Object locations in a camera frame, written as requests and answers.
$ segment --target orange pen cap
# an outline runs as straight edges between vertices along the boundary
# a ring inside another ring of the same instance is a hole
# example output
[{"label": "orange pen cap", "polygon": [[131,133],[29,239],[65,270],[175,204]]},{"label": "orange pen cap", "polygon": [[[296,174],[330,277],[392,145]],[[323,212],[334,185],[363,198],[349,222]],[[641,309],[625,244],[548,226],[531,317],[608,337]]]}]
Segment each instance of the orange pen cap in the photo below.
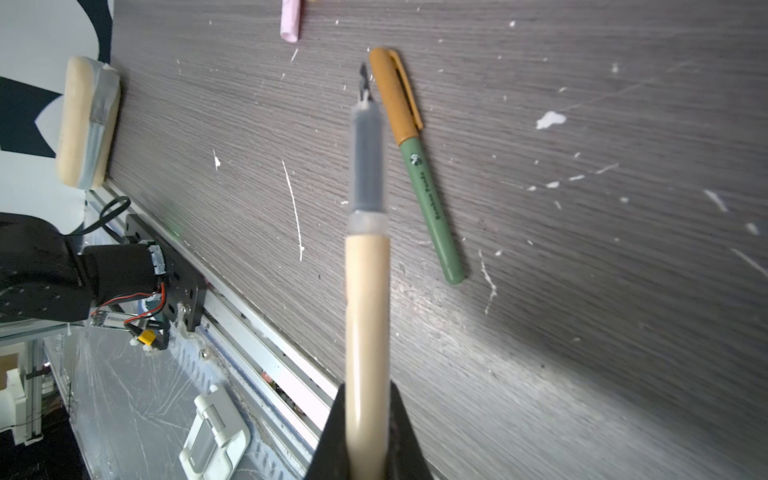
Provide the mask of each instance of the orange pen cap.
[{"label": "orange pen cap", "polygon": [[397,52],[387,48],[374,48],[369,57],[373,76],[379,86],[379,95],[395,134],[395,142],[400,145],[409,138],[418,137],[424,124],[416,108],[406,70]]}]

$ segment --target green marker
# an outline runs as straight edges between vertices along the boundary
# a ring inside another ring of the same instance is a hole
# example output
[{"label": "green marker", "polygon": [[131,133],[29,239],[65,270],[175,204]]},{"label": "green marker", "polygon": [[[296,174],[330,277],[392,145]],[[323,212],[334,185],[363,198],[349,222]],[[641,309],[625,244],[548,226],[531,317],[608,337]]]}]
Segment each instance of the green marker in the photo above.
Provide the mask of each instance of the green marker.
[{"label": "green marker", "polygon": [[419,141],[419,130],[424,128],[424,124],[419,111],[416,110],[411,86],[402,62],[397,52],[384,48],[371,50],[370,61],[382,103],[387,110],[389,124],[395,134],[395,142],[400,146],[402,159],[408,168],[411,185],[422,208],[445,280],[451,285],[456,285],[464,280],[464,267],[458,258],[451,229],[445,219],[445,212],[440,204],[435,182],[432,181],[426,156]]}]

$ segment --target yellow connector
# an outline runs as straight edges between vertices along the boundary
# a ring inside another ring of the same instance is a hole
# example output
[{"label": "yellow connector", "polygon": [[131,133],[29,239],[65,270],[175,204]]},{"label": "yellow connector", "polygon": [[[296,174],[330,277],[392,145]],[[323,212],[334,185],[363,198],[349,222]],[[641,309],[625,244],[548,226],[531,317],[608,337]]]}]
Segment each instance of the yellow connector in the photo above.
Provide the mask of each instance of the yellow connector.
[{"label": "yellow connector", "polygon": [[152,330],[146,329],[136,338],[138,338],[139,342],[142,342],[146,345],[152,345],[152,342],[154,342],[156,336]]}]

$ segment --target pen nib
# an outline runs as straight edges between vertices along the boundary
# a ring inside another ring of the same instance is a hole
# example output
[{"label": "pen nib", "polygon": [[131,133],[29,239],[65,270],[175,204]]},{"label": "pen nib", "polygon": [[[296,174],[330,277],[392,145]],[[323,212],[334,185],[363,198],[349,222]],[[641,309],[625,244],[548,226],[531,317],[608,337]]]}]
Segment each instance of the pen nib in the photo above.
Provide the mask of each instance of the pen nib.
[{"label": "pen nib", "polygon": [[373,101],[370,85],[368,85],[368,68],[366,67],[365,62],[360,65],[360,92],[358,100]]}]

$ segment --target metal bracket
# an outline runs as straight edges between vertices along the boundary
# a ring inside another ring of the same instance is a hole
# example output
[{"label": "metal bracket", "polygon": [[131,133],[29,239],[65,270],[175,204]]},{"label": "metal bracket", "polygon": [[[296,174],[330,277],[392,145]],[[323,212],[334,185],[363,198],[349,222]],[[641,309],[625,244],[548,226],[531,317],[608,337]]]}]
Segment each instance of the metal bracket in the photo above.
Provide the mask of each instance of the metal bracket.
[{"label": "metal bracket", "polygon": [[125,236],[134,242],[150,240],[160,247],[167,273],[163,314],[170,321],[183,319],[187,331],[194,331],[203,313],[206,290],[203,276],[138,215],[126,217]]},{"label": "metal bracket", "polygon": [[50,372],[51,372],[51,366],[50,366],[50,365],[49,365],[49,366],[44,366],[44,367],[43,367],[43,368],[41,368],[40,370],[35,370],[34,372],[30,372],[30,373],[26,374],[26,375],[24,376],[24,379],[25,379],[25,380],[33,379],[33,378],[35,378],[36,376],[43,376],[43,375],[47,375],[47,374],[49,374]]}]

